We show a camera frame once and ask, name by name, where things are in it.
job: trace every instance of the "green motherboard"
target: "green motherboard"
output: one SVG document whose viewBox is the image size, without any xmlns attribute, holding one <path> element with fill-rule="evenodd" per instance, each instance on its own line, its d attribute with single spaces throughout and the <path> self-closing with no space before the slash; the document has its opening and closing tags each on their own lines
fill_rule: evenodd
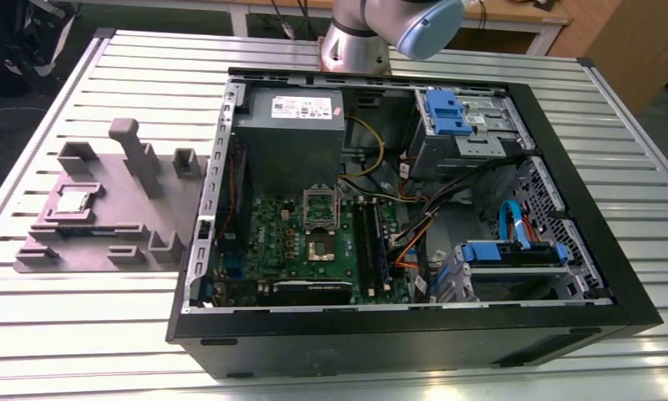
<svg viewBox="0 0 668 401">
<path fill-rule="evenodd" d="M 354 208 L 356 202 L 310 196 L 306 218 L 324 221 L 337 217 L 336 230 L 304 228 L 304 200 L 259 197 L 253 202 L 250 236 L 242 261 L 239 280 L 226 280 L 227 298 L 233 306 L 257 306 L 254 282 L 301 280 L 310 282 L 349 282 L 353 287 L 350 304 L 408 303 L 408 274 L 393 275 L 386 291 L 366 292 L 360 288 L 360 263 L 357 262 Z M 398 230 L 396 206 L 388 201 L 377 205 L 381 232 L 390 236 Z"/>
</svg>

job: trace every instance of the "ram slot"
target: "ram slot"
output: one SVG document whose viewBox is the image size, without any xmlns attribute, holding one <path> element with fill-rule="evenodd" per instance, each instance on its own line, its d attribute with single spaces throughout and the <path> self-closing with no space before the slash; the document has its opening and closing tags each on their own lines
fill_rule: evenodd
<svg viewBox="0 0 668 401">
<path fill-rule="evenodd" d="M 373 297 L 389 289 L 386 248 L 378 206 L 368 202 L 357 203 L 353 218 L 358 288 L 364 297 Z"/>
</svg>

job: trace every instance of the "motherboard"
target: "motherboard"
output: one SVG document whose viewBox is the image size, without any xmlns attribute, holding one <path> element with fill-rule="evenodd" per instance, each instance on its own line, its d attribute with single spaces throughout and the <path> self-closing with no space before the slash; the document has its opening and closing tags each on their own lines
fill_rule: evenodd
<svg viewBox="0 0 668 401">
<path fill-rule="evenodd" d="M 393 272 L 386 259 L 389 237 L 398 231 L 390 201 L 340 200 L 326 189 L 295 198 L 258 197 L 249 231 L 246 254 L 222 253 L 211 266 L 221 277 L 218 304 L 409 301 L 408 274 Z"/>
</svg>

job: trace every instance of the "floor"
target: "floor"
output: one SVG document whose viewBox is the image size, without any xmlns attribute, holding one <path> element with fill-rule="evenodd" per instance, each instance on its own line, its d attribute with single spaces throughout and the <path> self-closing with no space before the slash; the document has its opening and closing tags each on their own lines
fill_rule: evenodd
<svg viewBox="0 0 668 401">
<path fill-rule="evenodd" d="M 286 21 L 304 35 L 301 18 L 286 17 Z M 250 36 L 282 37 L 275 28 L 274 17 L 250 15 L 247 22 Z M 326 26 L 326 20 L 313 18 L 313 30 L 317 34 L 324 34 Z M 186 10 L 167 10 L 165 13 L 163 9 L 158 8 L 83 5 L 53 73 L 62 82 L 69 76 L 95 28 L 99 27 L 213 35 L 229 35 L 231 32 L 229 17 L 225 13 L 201 13 Z M 51 97 L 35 94 L 18 98 L 0 98 L 0 109 L 29 108 L 0 112 L 0 185 L 43 115 L 43 112 L 37 109 L 46 110 L 50 102 Z M 658 93 L 646 110 L 637 116 L 637 120 L 668 157 L 668 91 Z"/>
</svg>

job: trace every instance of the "desk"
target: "desk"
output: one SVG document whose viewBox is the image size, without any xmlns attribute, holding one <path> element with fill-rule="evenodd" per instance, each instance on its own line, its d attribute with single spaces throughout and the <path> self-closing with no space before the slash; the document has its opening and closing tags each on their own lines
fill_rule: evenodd
<svg viewBox="0 0 668 401">
<path fill-rule="evenodd" d="M 175 273 L 14 273 L 65 141 L 121 153 L 106 130 L 114 117 L 131 117 L 157 154 L 186 147 L 209 155 L 227 67 L 316 70 L 316 54 L 316 43 L 261 38 L 118 31 L 93 39 L 0 189 L 0 398 L 668 399 L 668 164 L 573 59 L 445 51 L 412 62 L 390 54 L 397 75 L 530 86 L 664 319 L 641 335 L 537 368 L 215 381 L 165 343 Z"/>
<path fill-rule="evenodd" d="M 94 3 L 155 8 L 183 8 L 191 10 L 225 11 L 230 14 L 233 36 L 247 37 L 246 14 L 274 14 L 269 0 L 71 0 L 73 3 Z M 274 0 L 282 15 L 301 15 L 295 0 Z M 333 0 L 310 0 L 309 16 L 332 17 Z M 485 0 L 488 22 L 485 29 L 528 32 L 534 34 L 526 54 L 544 56 L 564 25 L 572 17 L 557 3 L 550 12 L 532 6 L 532 3 L 514 3 L 510 0 Z M 477 28 L 480 7 L 465 11 L 464 28 Z"/>
</svg>

